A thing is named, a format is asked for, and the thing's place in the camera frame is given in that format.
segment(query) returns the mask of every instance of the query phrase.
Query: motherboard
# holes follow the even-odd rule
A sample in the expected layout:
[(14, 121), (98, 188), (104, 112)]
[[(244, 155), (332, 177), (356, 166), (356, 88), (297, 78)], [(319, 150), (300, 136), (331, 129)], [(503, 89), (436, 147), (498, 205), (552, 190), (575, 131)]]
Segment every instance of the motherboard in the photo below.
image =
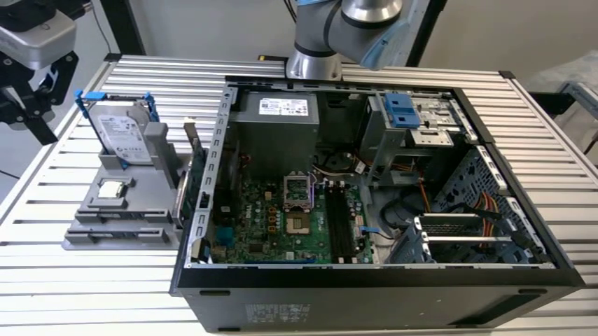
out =
[(227, 226), (216, 226), (216, 263), (372, 263), (355, 185), (303, 175), (240, 184), (237, 213)]

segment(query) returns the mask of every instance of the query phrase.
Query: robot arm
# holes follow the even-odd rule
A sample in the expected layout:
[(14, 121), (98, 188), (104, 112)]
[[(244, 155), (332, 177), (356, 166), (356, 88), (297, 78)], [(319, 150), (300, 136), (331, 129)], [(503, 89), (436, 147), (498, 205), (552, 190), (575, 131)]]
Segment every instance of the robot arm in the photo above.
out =
[[(0, 0), (0, 122), (29, 129), (42, 145), (57, 140), (46, 121), (52, 105), (64, 102), (78, 62), (74, 20), (90, 8), (90, 0)], [(33, 90), (34, 71), (48, 66)]]
[(399, 20), (401, 0), (297, 0), (287, 77), (340, 80), (339, 54), (371, 70), (385, 67), (409, 30), (416, 0), (409, 8)]

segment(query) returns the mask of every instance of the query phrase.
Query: slotted metal surface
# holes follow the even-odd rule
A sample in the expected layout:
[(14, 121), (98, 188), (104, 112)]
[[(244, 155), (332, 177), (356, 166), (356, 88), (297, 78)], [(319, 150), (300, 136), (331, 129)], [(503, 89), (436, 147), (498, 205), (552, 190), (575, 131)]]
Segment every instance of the slotted metal surface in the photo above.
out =
[[(117, 64), (102, 65), (88, 90), (118, 95), (151, 91), (169, 124), (168, 140), (177, 151), (189, 151), (183, 120), (195, 119), (207, 146), (228, 74), (283, 77), (284, 69), (280, 62), (124, 57)], [(516, 81), (488, 71), (388, 68), (372, 72), (353, 65), (344, 65), (344, 79), (464, 90), (590, 285), (492, 331), (459, 330), (455, 335), (598, 334), (596, 172)], [(1, 335), (200, 335), (204, 330), (185, 301), (167, 294), (175, 251), (62, 251), (64, 231), (98, 167), (98, 141), (74, 108), (58, 134), (58, 143), (42, 148), (0, 205)], [(409, 333), (428, 334), (371, 335)]]

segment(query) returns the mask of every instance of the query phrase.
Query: open computer tower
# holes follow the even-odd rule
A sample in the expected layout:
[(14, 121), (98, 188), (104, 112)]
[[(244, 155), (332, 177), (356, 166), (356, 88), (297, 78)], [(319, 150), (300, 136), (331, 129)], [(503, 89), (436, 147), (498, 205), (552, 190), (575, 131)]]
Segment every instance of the open computer tower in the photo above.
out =
[(458, 88), (228, 77), (200, 180), (207, 331), (487, 328), (583, 286)]

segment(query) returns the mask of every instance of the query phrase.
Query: power supply label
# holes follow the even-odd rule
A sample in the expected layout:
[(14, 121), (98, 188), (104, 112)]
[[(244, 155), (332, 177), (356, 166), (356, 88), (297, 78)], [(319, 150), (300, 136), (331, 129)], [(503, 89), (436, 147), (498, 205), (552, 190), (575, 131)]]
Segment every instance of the power supply label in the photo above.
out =
[(261, 98), (260, 115), (307, 117), (307, 100)]
[(151, 163), (145, 141), (139, 131), (137, 122), (125, 116), (100, 115), (104, 138), (108, 140), (113, 154), (132, 164)]
[(249, 323), (303, 323), (307, 322), (311, 304), (245, 304)]

